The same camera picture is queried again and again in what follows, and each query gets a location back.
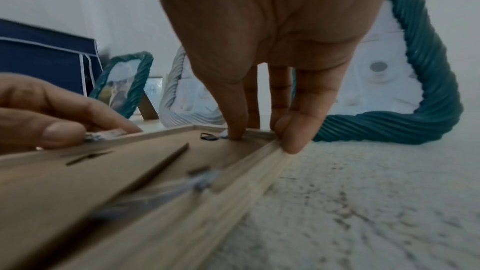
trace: finger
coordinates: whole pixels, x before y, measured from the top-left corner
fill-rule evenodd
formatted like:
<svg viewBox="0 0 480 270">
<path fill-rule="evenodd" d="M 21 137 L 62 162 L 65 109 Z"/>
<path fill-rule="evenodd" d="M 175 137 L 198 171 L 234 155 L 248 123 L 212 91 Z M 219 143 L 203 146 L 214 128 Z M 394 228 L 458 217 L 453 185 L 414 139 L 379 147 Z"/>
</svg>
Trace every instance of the finger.
<svg viewBox="0 0 480 270">
<path fill-rule="evenodd" d="M 247 128 L 250 129 L 260 129 L 258 70 L 257 66 L 253 66 L 243 79 L 243 89 L 248 107 Z"/>
<path fill-rule="evenodd" d="M 249 110 L 243 83 L 225 84 L 210 79 L 201 79 L 218 104 L 228 125 L 228 139 L 240 140 L 249 120 Z"/>
<path fill-rule="evenodd" d="M 268 66 L 271 94 L 270 129 L 276 130 L 277 122 L 285 116 L 292 105 L 292 87 L 294 80 L 292 68 L 287 66 Z"/>
<path fill-rule="evenodd" d="M 80 145 L 87 130 L 77 122 L 0 108 L 0 145 L 59 149 Z"/>
<path fill-rule="evenodd" d="M 48 114 L 68 121 L 95 125 L 101 130 L 123 129 L 127 133 L 142 130 L 106 104 L 32 77 L 5 74 L 2 82 L 14 84 L 14 94 L 2 100 L 5 108 Z"/>
<path fill-rule="evenodd" d="M 282 148 L 299 153 L 319 132 L 335 103 L 350 63 L 320 71 L 296 70 L 296 94 L 290 112 L 277 123 L 284 128 Z"/>
</svg>

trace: hand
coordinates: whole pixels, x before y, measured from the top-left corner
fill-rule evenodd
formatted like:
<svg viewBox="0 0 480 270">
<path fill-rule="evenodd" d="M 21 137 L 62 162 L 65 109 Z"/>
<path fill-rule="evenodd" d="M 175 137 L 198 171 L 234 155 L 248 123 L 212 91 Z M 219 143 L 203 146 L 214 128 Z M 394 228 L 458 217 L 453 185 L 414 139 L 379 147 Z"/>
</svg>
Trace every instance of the hand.
<svg viewBox="0 0 480 270">
<path fill-rule="evenodd" d="M 268 64 L 270 127 L 300 152 L 334 104 L 385 0 L 161 0 L 231 139 L 259 128 L 257 65 Z M 296 70 L 295 100 L 292 71 Z"/>
<path fill-rule="evenodd" d="M 142 130 L 98 100 L 35 78 L 0 74 L 0 154 L 66 148 L 86 132 Z"/>
</svg>

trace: twisted rope frame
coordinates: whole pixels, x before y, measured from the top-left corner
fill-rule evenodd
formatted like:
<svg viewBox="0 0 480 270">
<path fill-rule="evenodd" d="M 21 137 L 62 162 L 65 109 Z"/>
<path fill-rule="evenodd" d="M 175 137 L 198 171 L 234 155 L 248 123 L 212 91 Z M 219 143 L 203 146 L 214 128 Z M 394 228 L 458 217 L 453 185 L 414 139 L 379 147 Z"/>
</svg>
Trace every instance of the twisted rope frame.
<svg viewBox="0 0 480 270">
<path fill-rule="evenodd" d="M 171 72 L 166 80 L 165 90 L 163 91 L 163 96 L 161 98 L 159 111 L 161 124 L 167 128 L 191 124 L 223 125 L 225 120 L 219 109 L 213 111 L 210 115 L 203 113 L 178 114 L 170 110 L 175 102 L 175 98 L 177 98 L 177 87 L 179 85 L 179 80 L 182 78 L 186 56 L 187 53 L 181 46 L 173 61 Z"/>
<path fill-rule="evenodd" d="M 435 32 L 425 0 L 389 0 L 404 31 L 408 63 L 422 85 L 423 101 L 413 114 L 372 111 L 329 115 L 314 142 L 374 141 L 421 145 L 438 141 L 459 123 L 464 108 L 447 48 Z M 297 80 L 293 71 L 295 98 Z"/>
<path fill-rule="evenodd" d="M 90 98 L 98 100 L 100 93 L 107 85 L 110 72 L 112 72 L 115 66 L 119 63 L 127 63 L 134 60 L 140 60 L 140 65 L 138 66 L 138 71 L 135 75 L 135 79 L 133 80 L 130 90 L 128 91 L 126 102 L 118 112 L 126 119 L 132 117 L 135 110 L 139 106 L 140 101 L 142 100 L 145 85 L 147 84 L 147 80 L 150 76 L 150 69 L 152 68 L 152 64 L 154 62 L 154 57 L 152 54 L 148 52 L 140 52 L 112 58 L 107 67 L 103 70 L 101 76 L 96 81 L 96 86 L 89 96 Z"/>
</svg>

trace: teal braided frame border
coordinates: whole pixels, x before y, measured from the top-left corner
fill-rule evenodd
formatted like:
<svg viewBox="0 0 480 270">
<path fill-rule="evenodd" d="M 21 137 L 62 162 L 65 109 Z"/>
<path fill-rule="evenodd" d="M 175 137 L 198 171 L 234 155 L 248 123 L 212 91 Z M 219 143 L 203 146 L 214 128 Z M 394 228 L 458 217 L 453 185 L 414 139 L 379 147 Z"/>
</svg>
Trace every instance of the teal braided frame border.
<svg viewBox="0 0 480 270">
<path fill-rule="evenodd" d="M 109 75 L 112 69 L 118 63 L 126 63 L 129 61 L 141 60 L 140 65 L 138 66 L 138 72 L 135 75 L 135 80 L 131 85 L 130 90 L 128 91 L 127 99 L 125 104 L 121 107 L 119 112 L 120 115 L 129 119 L 134 114 L 135 110 L 142 100 L 142 95 L 144 93 L 145 85 L 150 76 L 150 69 L 154 62 L 154 57 L 148 52 L 140 52 L 136 54 L 117 56 L 111 59 L 107 67 L 103 70 L 103 73 L 98 78 L 96 86 L 90 94 L 90 98 L 99 99 L 100 92 L 103 90 L 107 81 L 109 80 Z"/>
<path fill-rule="evenodd" d="M 329 115 L 314 142 L 374 141 L 421 145 L 440 140 L 459 123 L 464 108 L 447 49 L 435 32 L 425 0 L 389 0 L 404 31 L 408 63 L 422 84 L 423 101 L 413 114 L 373 111 Z M 296 89 L 293 71 L 293 94 Z"/>
</svg>

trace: white marble surface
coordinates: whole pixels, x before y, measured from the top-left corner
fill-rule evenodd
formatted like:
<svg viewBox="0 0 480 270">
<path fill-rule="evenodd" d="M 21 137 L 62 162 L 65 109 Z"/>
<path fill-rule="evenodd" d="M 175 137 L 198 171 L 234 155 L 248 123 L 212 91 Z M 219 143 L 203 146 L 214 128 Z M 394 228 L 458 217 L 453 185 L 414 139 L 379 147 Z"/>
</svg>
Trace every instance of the white marble surface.
<svg viewBox="0 0 480 270">
<path fill-rule="evenodd" d="M 480 269 L 479 118 L 421 146 L 311 144 L 203 268 Z"/>
</svg>

